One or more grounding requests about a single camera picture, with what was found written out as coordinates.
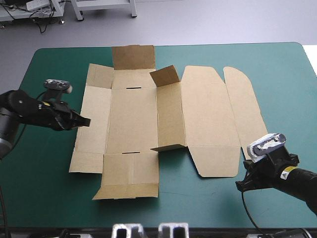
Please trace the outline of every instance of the box flap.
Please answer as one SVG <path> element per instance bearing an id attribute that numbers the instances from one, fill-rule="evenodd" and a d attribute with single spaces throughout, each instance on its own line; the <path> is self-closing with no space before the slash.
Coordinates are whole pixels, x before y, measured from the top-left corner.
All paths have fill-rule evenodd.
<path id="1" fill-rule="evenodd" d="M 224 82 L 212 67 L 187 66 L 181 92 L 186 143 L 194 152 L 192 157 L 199 174 L 204 177 L 233 176 L 239 167 L 240 141 Z M 210 157 L 205 154 L 207 151 L 211 155 L 219 152 L 214 163 L 206 158 Z"/>
<path id="2" fill-rule="evenodd" d="M 113 81 L 113 72 L 112 67 L 90 63 L 86 85 L 110 89 Z"/>
<path id="3" fill-rule="evenodd" d="M 150 72 L 154 70 L 114 70 L 112 89 L 156 88 L 150 76 Z"/>
<path id="4" fill-rule="evenodd" d="M 240 146 L 188 146 L 188 149 L 200 176 L 237 176 Z"/>
<path id="5" fill-rule="evenodd" d="M 69 172 L 70 173 L 103 173 L 104 155 L 101 153 L 73 152 Z"/>
<path id="6" fill-rule="evenodd" d="M 232 67 L 223 72 L 244 156 L 250 159 L 247 146 L 266 135 L 267 129 L 248 77 Z"/>
<path id="7" fill-rule="evenodd" d="M 158 146 L 156 88 L 112 91 L 106 153 L 149 152 Z"/>
<path id="8" fill-rule="evenodd" d="M 173 65 L 150 73 L 157 88 L 158 147 L 165 151 L 186 146 L 181 84 Z"/>
<path id="9" fill-rule="evenodd" d="M 176 69 L 173 65 L 153 71 L 150 75 L 157 87 L 180 82 Z"/>
<path id="10" fill-rule="evenodd" d="M 106 154 L 102 185 L 93 199 L 157 197 L 157 152 Z"/>
<path id="11" fill-rule="evenodd" d="M 155 68 L 154 46 L 112 47 L 114 69 Z"/>
<path id="12" fill-rule="evenodd" d="M 111 88 L 112 80 L 113 68 L 90 64 L 81 115 L 91 123 L 77 130 L 69 172 L 102 173 L 111 106 L 111 89 L 103 87 Z"/>

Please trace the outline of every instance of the metal bracket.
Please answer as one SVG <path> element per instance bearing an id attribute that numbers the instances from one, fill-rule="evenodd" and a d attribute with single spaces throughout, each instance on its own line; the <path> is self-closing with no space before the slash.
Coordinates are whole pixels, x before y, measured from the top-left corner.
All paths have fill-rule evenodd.
<path id="1" fill-rule="evenodd" d="M 189 238 L 188 223 L 161 223 L 158 227 L 159 238 Z"/>
<path id="2" fill-rule="evenodd" d="M 141 224 L 115 224 L 111 238 L 147 238 Z"/>

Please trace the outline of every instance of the gray floor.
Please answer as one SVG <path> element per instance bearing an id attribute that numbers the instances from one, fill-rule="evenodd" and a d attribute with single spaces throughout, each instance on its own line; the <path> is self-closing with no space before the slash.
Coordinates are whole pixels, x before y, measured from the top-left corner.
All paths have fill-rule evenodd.
<path id="1" fill-rule="evenodd" d="M 65 25 L 41 35 L 31 22 L 0 30 L 0 93 L 16 89 L 35 50 L 48 47 L 299 42 L 317 45 L 316 0 L 140 0 L 128 9 L 85 12 L 67 4 Z"/>

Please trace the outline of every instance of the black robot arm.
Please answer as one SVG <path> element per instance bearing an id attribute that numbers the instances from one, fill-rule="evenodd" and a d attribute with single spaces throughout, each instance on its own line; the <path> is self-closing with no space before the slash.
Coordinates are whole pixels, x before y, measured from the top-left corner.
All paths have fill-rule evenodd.
<path id="1" fill-rule="evenodd" d="M 275 188 L 306 202 L 317 215 L 317 174 L 297 167 L 298 156 L 289 154 L 283 134 L 271 134 L 252 143 L 245 160 L 247 174 L 237 181 L 239 191 Z"/>
<path id="2" fill-rule="evenodd" d="M 0 159 L 12 149 L 19 124 L 70 130 L 89 126 L 84 118 L 61 101 L 63 93 L 70 93 L 69 82 L 46 80 L 47 88 L 41 100 L 28 96 L 23 90 L 12 90 L 0 95 Z"/>

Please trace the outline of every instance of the cable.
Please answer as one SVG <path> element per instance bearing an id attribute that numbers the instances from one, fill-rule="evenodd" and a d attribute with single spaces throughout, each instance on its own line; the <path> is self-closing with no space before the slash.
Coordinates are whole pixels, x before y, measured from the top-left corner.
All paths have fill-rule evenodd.
<path id="1" fill-rule="evenodd" d="M 55 12 L 55 9 L 51 12 L 51 14 L 50 14 L 50 16 L 49 16 L 49 21 L 48 21 L 48 23 L 45 25 L 44 30 L 41 29 L 41 26 L 39 25 L 39 23 L 37 23 L 37 22 L 34 21 L 34 23 L 38 26 L 38 28 L 39 28 L 41 34 L 43 34 L 44 32 L 46 32 L 46 29 L 47 29 L 48 25 L 51 24 L 51 19 L 52 19 L 53 15 L 54 15 L 54 12 Z"/>
<path id="2" fill-rule="evenodd" d="M 3 223 L 4 223 L 4 234 L 5 234 L 5 238 L 9 238 L 8 223 L 7 223 L 7 219 L 6 219 L 7 216 L 6 216 L 6 212 L 5 212 L 4 198 L 3 198 L 1 186 L 0 186 L 0 201 L 1 201 Z"/>
<path id="3" fill-rule="evenodd" d="M 249 173 L 249 172 L 250 172 L 249 170 L 250 170 L 250 168 L 248 168 L 247 171 L 246 171 L 246 175 L 245 175 L 245 177 L 244 177 L 244 180 L 245 180 L 245 181 L 247 181 L 247 180 L 251 177 L 251 175 L 255 172 L 255 171 L 253 171 L 253 173 L 250 174 L 250 173 Z M 249 217 L 251 223 L 253 224 L 253 226 L 257 229 L 257 231 L 258 231 L 259 233 L 261 233 L 262 235 L 264 235 L 264 237 L 266 237 L 266 238 L 272 238 L 271 235 L 266 234 L 266 233 L 255 223 L 255 221 L 253 220 L 253 218 L 252 218 L 252 216 L 251 216 L 251 214 L 249 213 L 249 210 L 248 210 L 248 208 L 247 208 L 247 204 L 246 204 L 246 201 L 245 201 L 245 199 L 244 199 L 244 192 L 243 192 L 243 191 L 241 191 L 241 198 L 242 198 L 242 203 L 243 203 L 244 210 L 246 211 L 246 213 L 247 213 L 247 215 L 248 215 L 248 217 Z"/>
<path id="4" fill-rule="evenodd" d="M 40 96 L 42 96 L 44 93 L 45 93 L 45 92 L 39 94 L 35 99 L 38 100 L 38 99 L 40 98 Z M 24 133 L 24 131 L 25 131 L 25 128 L 26 128 L 26 124 L 23 125 L 23 128 L 22 128 L 22 130 L 21 130 L 21 132 L 20 132 L 20 135 L 19 135 L 19 137 L 17 138 L 17 140 L 15 141 L 15 144 L 12 146 L 11 151 L 12 151 L 12 150 L 16 147 L 16 145 L 19 143 L 19 141 L 20 141 L 20 139 L 21 139 L 21 137 L 22 137 L 22 135 L 23 135 L 23 133 Z"/>
<path id="5" fill-rule="evenodd" d="M 1 6 L 5 9 L 5 11 L 9 14 L 9 16 L 13 19 L 13 20 L 15 20 L 15 18 L 11 15 L 11 13 L 5 8 L 5 6 L 3 6 L 2 4 L 1 4 Z"/>
<path id="6" fill-rule="evenodd" d="M 45 92 L 42 92 L 41 94 L 39 94 L 35 99 L 38 100 Z M 17 138 L 14 146 L 12 147 L 11 151 L 15 148 L 15 146 L 18 144 L 19 140 L 21 139 L 24 131 L 26 128 L 26 124 L 24 124 L 21 133 L 19 135 L 19 137 Z M 6 216 L 6 212 L 5 212 L 5 205 L 4 205 L 4 198 L 3 198 L 3 193 L 2 193 L 2 189 L 0 186 L 0 202 L 1 202 L 1 208 L 2 208 L 2 216 L 3 216 L 3 222 L 4 222 L 4 233 L 5 233 L 5 238 L 9 238 L 9 230 L 8 230 L 8 224 L 7 224 L 7 216 Z"/>

